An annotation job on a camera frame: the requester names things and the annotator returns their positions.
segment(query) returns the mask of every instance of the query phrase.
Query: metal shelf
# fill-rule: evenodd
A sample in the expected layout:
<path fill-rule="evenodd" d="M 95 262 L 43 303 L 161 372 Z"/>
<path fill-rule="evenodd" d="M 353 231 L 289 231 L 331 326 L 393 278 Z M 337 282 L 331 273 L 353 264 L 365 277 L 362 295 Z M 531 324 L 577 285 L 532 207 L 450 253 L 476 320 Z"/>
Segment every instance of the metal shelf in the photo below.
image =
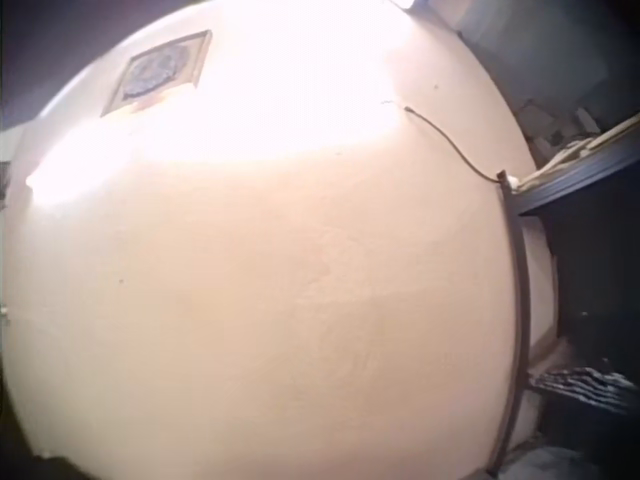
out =
<path fill-rule="evenodd" d="M 529 265 L 520 217 L 535 215 L 537 209 L 588 185 L 613 175 L 640 161 L 640 127 L 621 135 L 592 155 L 551 174 L 543 184 L 522 193 L 511 190 L 506 172 L 498 175 L 502 190 L 507 231 L 511 244 L 515 305 L 515 351 L 507 405 L 489 466 L 485 472 L 498 478 L 520 412 L 524 392 L 529 385 L 529 350 L 531 338 L 531 285 Z"/>
<path fill-rule="evenodd" d="M 535 215 L 535 210 L 587 187 L 640 161 L 640 127 L 622 134 L 588 157 L 551 174 L 541 185 L 513 193 L 511 202 L 518 215 Z"/>

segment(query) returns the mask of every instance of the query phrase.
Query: shelf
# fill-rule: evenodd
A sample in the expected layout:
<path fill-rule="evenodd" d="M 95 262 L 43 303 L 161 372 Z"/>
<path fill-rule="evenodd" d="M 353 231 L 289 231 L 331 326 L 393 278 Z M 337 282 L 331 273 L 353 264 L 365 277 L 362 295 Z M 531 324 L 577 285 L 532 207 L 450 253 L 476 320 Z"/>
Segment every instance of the shelf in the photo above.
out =
<path fill-rule="evenodd" d="M 512 208 L 518 215 L 533 215 L 537 208 L 609 177 L 638 161 L 640 127 L 621 135 L 566 169 L 550 174 L 549 179 L 541 185 L 521 193 L 512 193 Z"/>

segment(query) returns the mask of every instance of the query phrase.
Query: dark ceiling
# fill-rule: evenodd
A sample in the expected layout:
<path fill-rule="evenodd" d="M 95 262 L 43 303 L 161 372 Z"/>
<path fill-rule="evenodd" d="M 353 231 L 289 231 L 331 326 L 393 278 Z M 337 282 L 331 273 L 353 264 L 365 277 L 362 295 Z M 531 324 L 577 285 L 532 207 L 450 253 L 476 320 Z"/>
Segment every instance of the dark ceiling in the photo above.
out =
<path fill-rule="evenodd" d="M 34 118 L 82 68 L 188 0 L 3 0 L 2 129 Z"/>

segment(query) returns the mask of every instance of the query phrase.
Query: cream wall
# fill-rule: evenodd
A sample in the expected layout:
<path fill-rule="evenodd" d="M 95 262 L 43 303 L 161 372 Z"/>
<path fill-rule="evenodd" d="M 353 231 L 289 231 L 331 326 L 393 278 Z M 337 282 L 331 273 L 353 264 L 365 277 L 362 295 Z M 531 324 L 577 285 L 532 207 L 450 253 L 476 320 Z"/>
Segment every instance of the cream wall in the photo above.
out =
<path fill-rule="evenodd" d="M 206 28 L 195 96 L 95 122 L 131 55 Z M 455 34 L 375 1 L 211 2 L 84 71 L 25 132 L 6 211 L 4 362 L 35 449 L 105 479 L 483 465 L 514 336 L 499 193 L 389 100 L 488 173 L 533 168 Z M 47 154 L 75 196 L 25 186 Z"/>

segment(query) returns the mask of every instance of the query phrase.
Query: electrical wire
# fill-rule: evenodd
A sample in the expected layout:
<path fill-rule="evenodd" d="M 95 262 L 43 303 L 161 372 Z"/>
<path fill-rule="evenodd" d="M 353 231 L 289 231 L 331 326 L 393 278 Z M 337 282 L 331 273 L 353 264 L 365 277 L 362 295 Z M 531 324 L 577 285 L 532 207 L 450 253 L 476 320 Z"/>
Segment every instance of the electrical wire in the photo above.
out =
<path fill-rule="evenodd" d="M 478 167 L 476 167 L 471 160 L 469 160 L 467 158 L 467 156 L 462 153 L 462 151 L 458 148 L 458 146 L 455 144 L 455 142 L 453 140 L 451 140 L 451 138 L 449 137 L 449 135 L 447 135 L 440 127 L 438 127 L 435 123 L 433 123 L 431 120 L 429 120 L 427 117 L 425 117 L 424 115 L 416 112 L 413 108 L 409 107 L 409 106 L 405 106 L 404 111 L 407 113 L 410 113 L 411 115 L 414 115 L 416 117 L 418 117 L 420 120 L 422 120 L 423 122 L 429 124 L 435 131 L 437 131 L 440 135 L 442 135 L 444 137 L 444 139 L 449 142 L 449 145 L 451 145 L 453 147 L 453 149 L 458 153 L 458 155 L 460 155 L 460 158 L 462 159 L 462 161 L 464 163 L 467 164 L 467 166 L 473 170 L 473 172 L 478 175 L 480 178 L 482 178 L 483 180 L 486 180 L 487 182 L 491 182 L 491 183 L 500 183 L 498 181 L 498 179 L 496 178 L 492 178 L 489 175 L 487 175 L 486 173 L 482 172 L 480 169 L 478 169 Z"/>

